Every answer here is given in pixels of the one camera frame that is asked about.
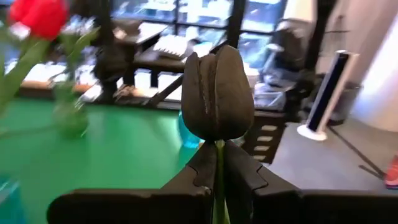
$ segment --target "flower stem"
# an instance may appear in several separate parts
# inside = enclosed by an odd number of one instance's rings
[[[50,43],[46,40],[30,38],[25,40],[29,42],[27,50],[16,66],[1,78],[0,114],[5,111],[6,106],[13,99],[30,70],[41,61]]]
[[[4,91],[4,76],[6,74],[6,68],[5,68],[5,62],[6,62],[6,47],[4,46],[4,43],[0,42],[0,96],[3,96],[1,91]],[[6,105],[0,104],[0,119],[1,116],[5,110]]]
[[[217,178],[216,178],[216,224],[225,223],[224,193],[224,145],[223,140],[216,141],[217,147]]]
[[[67,72],[67,81],[74,82],[75,81],[76,68],[75,68],[75,64],[73,62],[68,62],[67,63],[66,72]]]

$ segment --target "red object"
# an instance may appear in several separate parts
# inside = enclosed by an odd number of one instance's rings
[[[398,187],[398,156],[394,156],[384,182],[388,187]]]
[[[9,18],[29,27],[32,35],[53,40],[68,19],[68,7],[64,0],[15,0]]]

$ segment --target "blue glass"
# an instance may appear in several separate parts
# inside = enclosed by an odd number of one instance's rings
[[[200,138],[192,134],[186,127],[184,120],[182,119],[181,111],[178,114],[178,132],[182,141],[182,146],[196,149],[199,145]]]
[[[19,184],[0,175],[0,223],[26,224]]]

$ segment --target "green leaf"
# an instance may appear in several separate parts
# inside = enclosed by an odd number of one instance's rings
[[[34,44],[34,41],[31,38],[26,38],[21,41],[21,45],[19,46],[19,60],[26,54],[32,44]]]
[[[50,45],[49,41],[34,37],[29,37],[26,41],[30,47],[21,56],[16,66],[2,79],[2,87],[0,88],[0,114],[13,99],[27,74],[44,57]]]
[[[94,28],[91,32],[81,36],[75,44],[75,48],[73,52],[69,55],[70,59],[73,62],[76,62],[79,59],[80,52],[87,46],[89,46],[92,40],[95,40],[98,36],[99,27]]]
[[[7,42],[6,34],[7,34],[6,26],[0,26],[0,43]]]
[[[1,84],[1,82],[2,82],[2,79],[3,79],[3,77],[4,77],[4,75],[5,75],[5,73],[6,73],[6,66],[5,66],[5,63],[6,63],[6,51],[3,49],[4,47],[3,46],[0,46],[0,84]]]
[[[63,44],[63,48],[65,49],[65,53],[70,55],[73,52],[75,44],[79,39],[79,36],[76,34],[60,34],[59,38]]]

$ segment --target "green floor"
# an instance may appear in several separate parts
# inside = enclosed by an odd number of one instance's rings
[[[52,126],[49,101],[16,100],[0,120],[0,174],[21,183],[31,224],[45,223],[47,205],[79,188],[157,189],[194,151],[180,148],[177,113],[89,106],[82,139],[64,139]]]

